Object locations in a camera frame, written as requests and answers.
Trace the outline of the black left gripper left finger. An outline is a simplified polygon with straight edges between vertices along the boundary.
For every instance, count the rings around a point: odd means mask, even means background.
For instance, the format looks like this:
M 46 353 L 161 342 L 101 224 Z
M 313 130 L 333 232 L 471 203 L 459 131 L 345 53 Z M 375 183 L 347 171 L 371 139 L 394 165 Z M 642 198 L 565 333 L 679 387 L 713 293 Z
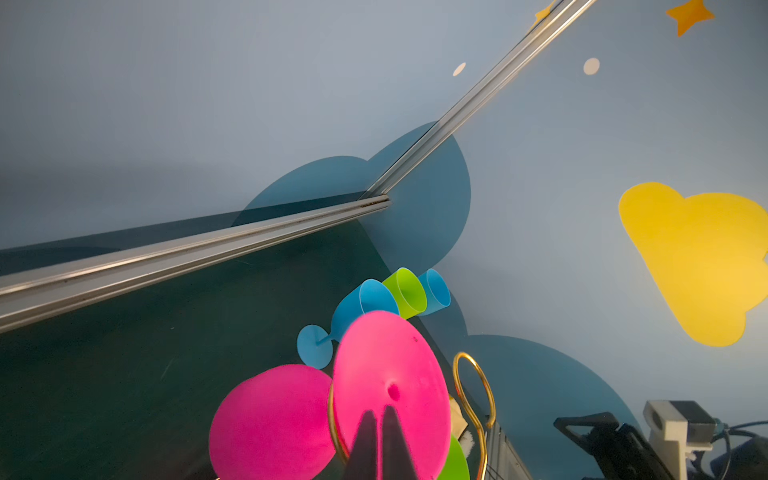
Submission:
M 377 458 L 377 421 L 374 413 L 369 410 L 361 417 L 342 479 L 376 480 Z

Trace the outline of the green wine glass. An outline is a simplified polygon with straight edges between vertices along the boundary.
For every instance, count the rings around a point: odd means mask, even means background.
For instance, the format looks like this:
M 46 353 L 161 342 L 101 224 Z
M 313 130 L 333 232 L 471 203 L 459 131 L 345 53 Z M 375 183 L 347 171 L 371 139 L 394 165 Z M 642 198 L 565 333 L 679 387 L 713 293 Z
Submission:
M 382 283 L 395 299 L 399 316 L 403 319 L 410 319 L 426 311 L 428 300 L 425 289 L 411 270 L 401 267 Z
M 437 480 L 469 480 L 470 473 L 461 445 L 455 436 L 451 437 L 449 452 Z

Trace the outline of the green wine glass front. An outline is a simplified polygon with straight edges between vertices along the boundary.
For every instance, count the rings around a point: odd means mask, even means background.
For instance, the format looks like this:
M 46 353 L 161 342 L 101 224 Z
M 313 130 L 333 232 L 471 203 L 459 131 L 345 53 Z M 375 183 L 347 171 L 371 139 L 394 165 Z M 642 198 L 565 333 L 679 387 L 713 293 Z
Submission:
M 428 300 L 425 289 L 411 270 L 401 267 L 382 283 L 395 299 L 399 316 L 403 319 L 410 319 L 426 311 Z

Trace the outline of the green wine glass back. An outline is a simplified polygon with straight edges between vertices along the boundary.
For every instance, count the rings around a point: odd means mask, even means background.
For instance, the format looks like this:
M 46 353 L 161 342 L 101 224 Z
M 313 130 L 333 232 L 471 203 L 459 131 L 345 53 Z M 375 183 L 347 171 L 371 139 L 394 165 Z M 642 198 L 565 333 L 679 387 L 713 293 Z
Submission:
M 451 437 L 449 452 L 437 480 L 469 480 L 470 473 L 461 445 L 455 436 Z

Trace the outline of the pink wine glass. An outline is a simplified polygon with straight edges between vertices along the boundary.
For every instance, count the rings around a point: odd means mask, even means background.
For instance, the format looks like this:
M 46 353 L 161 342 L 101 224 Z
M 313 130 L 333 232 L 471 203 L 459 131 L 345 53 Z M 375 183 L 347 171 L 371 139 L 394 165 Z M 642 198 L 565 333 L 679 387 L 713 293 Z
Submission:
M 334 373 L 287 364 L 235 387 L 216 411 L 209 455 L 221 479 L 314 479 L 340 440 L 352 448 L 365 412 L 393 407 L 415 474 L 436 479 L 450 450 L 449 394 L 419 331 L 374 311 L 355 320 L 336 352 Z

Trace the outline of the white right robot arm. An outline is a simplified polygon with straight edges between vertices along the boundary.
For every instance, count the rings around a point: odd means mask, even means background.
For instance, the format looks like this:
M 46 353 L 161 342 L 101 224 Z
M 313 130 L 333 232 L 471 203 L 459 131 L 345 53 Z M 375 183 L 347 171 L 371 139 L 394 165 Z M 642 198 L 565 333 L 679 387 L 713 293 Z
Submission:
M 609 412 L 559 417 L 554 427 L 592 456 L 605 479 L 670 479 L 671 471 L 639 430 L 620 424 Z M 695 479 L 765 479 L 767 439 L 742 425 L 724 428 L 712 437 L 723 440 L 726 452 L 710 462 L 712 473 L 702 469 L 703 455 L 696 453 L 689 471 Z

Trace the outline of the blue wine glass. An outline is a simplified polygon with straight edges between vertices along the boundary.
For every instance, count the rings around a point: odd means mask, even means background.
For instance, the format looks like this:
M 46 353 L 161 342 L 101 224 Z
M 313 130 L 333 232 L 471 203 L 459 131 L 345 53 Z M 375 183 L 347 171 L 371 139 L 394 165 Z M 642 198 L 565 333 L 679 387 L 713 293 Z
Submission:
M 427 299 L 427 307 L 422 315 L 431 315 L 451 305 L 451 292 L 444 278 L 435 270 L 429 269 L 418 277 Z
M 362 315 L 374 311 L 399 314 L 393 294 L 375 279 L 366 279 L 337 305 L 331 318 L 330 331 L 319 325 L 307 325 L 298 334 L 297 352 L 301 361 L 312 368 L 323 369 L 333 356 L 332 341 L 341 342 L 348 328 Z

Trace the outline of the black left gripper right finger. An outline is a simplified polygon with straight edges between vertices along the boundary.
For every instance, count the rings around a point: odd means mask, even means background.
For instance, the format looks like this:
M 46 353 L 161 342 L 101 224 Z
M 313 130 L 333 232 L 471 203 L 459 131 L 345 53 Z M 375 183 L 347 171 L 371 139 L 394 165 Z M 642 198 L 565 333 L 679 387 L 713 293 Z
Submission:
M 388 405 L 383 414 L 381 440 L 381 478 L 417 480 L 410 450 L 396 409 L 392 405 Z

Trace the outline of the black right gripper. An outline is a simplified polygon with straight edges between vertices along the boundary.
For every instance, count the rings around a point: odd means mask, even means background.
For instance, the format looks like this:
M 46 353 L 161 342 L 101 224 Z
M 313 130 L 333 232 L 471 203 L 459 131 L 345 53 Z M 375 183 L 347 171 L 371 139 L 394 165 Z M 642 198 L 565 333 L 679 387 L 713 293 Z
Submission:
M 642 434 L 610 412 L 559 417 L 553 426 L 596 460 L 604 479 L 673 479 Z

